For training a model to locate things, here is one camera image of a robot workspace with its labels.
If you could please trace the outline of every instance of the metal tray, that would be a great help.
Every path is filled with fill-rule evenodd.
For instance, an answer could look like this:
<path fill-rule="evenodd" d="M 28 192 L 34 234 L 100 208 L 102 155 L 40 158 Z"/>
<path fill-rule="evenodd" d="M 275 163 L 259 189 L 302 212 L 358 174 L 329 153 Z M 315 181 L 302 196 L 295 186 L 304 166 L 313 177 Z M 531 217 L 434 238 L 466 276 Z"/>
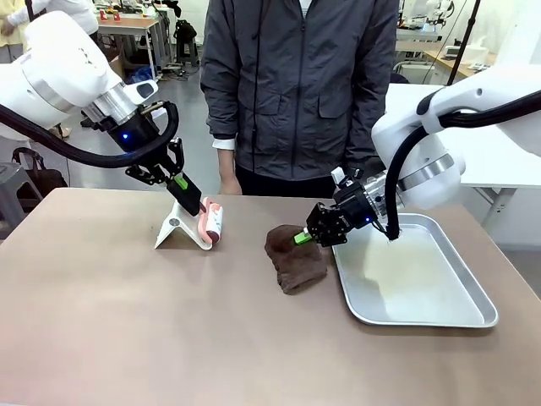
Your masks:
<path fill-rule="evenodd" d="M 440 225 L 401 214 L 390 243 L 373 227 L 333 248 L 347 305 L 367 324 L 489 328 L 498 311 Z"/>

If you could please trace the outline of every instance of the person's hand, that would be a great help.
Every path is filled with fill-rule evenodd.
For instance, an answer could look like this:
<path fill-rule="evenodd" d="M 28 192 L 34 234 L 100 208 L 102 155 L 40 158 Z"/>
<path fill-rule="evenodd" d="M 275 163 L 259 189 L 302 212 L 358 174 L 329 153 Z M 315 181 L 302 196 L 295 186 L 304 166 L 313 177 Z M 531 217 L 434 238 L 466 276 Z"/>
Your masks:
<path fill-rule="evenodd" d="M 243 190 L 240 187 L 237 177 L 233 174 L 231 176 L 222 177 L 220 185 L 220 195 L 237 195 L 243 194 Z"/>
<path fill-rule="evenodd" d="M 8 21 L 8 18 L 4 18 L 2 20 L 2 29 L 0 32 L 2 32 L 3 36 L 11 36 L 15 31 L 15 26 L 11 25 L 11 23 Z"/>

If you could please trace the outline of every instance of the brown towel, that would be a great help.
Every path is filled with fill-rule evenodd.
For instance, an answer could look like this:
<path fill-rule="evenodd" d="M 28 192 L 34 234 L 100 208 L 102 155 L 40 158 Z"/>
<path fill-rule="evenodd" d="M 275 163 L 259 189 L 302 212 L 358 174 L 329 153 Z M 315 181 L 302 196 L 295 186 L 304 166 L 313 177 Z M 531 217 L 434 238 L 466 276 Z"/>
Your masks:
<path fill-rule="evenodd" d="M 296 294 L 327 275 L 327 266 L 314 241 L 295 245 L 302 227 L 284 225 L 269 231 L 265 251 L 278 271 L 278 284 L 285 294 Z"/>

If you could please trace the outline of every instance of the zipper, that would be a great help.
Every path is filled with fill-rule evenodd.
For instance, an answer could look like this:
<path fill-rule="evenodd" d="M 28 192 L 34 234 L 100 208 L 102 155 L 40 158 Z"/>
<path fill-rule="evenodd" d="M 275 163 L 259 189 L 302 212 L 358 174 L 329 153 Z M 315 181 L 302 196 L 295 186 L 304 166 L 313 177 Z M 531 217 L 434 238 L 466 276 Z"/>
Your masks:
<path fill-rule="evenodd" d="M 303 23 L 301 24 L 301 60 L 298 67 L 298 81 L 297 81 L 297 109 L 295 112 L 295 132 L 293 133 L 293 146 L 292 146 L 292 154 L 291 154 L 291 179 L 293 180 L 293 168 L 295 167 L 295 155 L 297 155 L 297 134 L 298 134 L 298 115 L 300 114 L 300 99 L 303 95 L 303 66 L 304 66 L 304 48 L 305 48 L 305 40 L 306 40 L 306 19 L 308 18 L 308 14 L 310 12 L 310 9 L 314 5 L 316 0 L 313 0 L 312 3 L 308 7 L 308 11 L 306 12 L 306 15 L 303 15 L 303 7 L 301 6 L 301 2 L 299 0 L 295 0 L 298 3 L 298 11 L 301 14 L 301 18 L 303 19 Z"/>

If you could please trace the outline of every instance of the dark jacket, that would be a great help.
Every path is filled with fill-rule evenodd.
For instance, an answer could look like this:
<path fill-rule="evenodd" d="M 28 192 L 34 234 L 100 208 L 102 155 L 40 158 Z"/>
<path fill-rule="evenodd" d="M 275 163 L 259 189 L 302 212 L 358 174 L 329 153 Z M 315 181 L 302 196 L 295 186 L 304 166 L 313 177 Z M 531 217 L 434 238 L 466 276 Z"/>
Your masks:
<path fill-rule="evenodd" d="M 385 111 L 397 13 L 398 0 L 313 0 L 306 19 L 298 0 L 210 0 L 201 75 L 210 132 L 236 136 L 237 164 L 273 178 L 362 167 Z"/>

